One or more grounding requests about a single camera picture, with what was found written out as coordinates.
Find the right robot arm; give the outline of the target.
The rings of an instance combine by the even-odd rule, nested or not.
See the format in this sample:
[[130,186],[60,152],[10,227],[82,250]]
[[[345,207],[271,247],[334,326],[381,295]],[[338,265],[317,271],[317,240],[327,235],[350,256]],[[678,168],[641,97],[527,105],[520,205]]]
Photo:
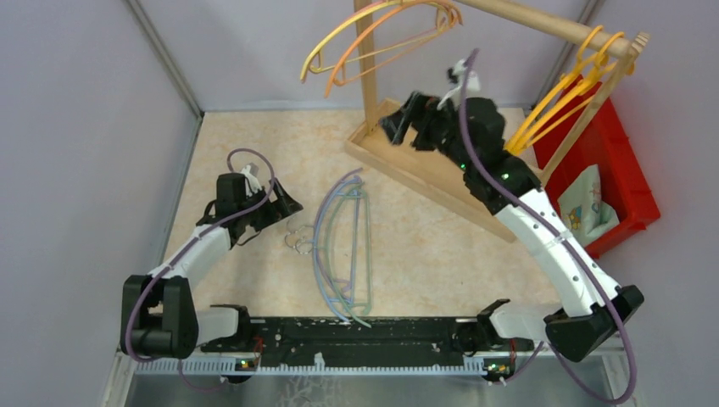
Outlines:
[[509,339],[528,339],[547,343],[572,362],[612,336],[630,346],[626,323],[643,294],[601,270],[554,210],[538,177],[505,150],[504,116],[492,100],[467,98],[440,107],[438,98],[414,92],[378,124],[394,145],[414,130],[415,150],[439,152],[460,168],[471,196],[518,238],[559,294],[560,303],[548,308],[508,299],[492,303],[477,317],[482,346],[499,349]]

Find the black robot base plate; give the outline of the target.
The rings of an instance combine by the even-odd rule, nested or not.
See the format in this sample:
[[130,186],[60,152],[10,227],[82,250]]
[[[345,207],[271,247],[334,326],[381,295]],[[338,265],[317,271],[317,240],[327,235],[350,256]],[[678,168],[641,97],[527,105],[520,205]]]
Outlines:
[[532,351],[528,339],[491,343],[474,317],[378,317],[367,325],[323,317],[248,317],[239,332],[201,345],[205,353],[246,352],[262,367],[459,366],[482,352]]

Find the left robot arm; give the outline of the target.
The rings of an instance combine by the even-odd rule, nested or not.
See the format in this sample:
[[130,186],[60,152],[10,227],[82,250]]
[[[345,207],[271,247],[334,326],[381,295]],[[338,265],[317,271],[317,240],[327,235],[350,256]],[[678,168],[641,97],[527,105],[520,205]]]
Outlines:
[[221,339],[235,351],[248,348],[254,328],[246,307],[214,305],[198,311],[192,290],[234,247],[248,228],[260,233],[303,210],[279,181],[270,190],[255,176],[218,177],[216,197],[190,238],[170,260],[144,275],[129,276],[122,290],[120,348],[137,361],[183,360],[198,345]]

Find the green hanger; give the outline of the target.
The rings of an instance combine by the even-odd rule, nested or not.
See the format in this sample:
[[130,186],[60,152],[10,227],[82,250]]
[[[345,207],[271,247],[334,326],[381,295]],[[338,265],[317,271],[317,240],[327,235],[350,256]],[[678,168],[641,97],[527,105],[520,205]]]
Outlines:
[[[336,224],[350,214],[348,272],[334,271]],[[314,267],[320,293],[329,310],[345,324],[371,328],[373,267],[371,208],[365,183],[356,176],[334,187],[315,220]]]

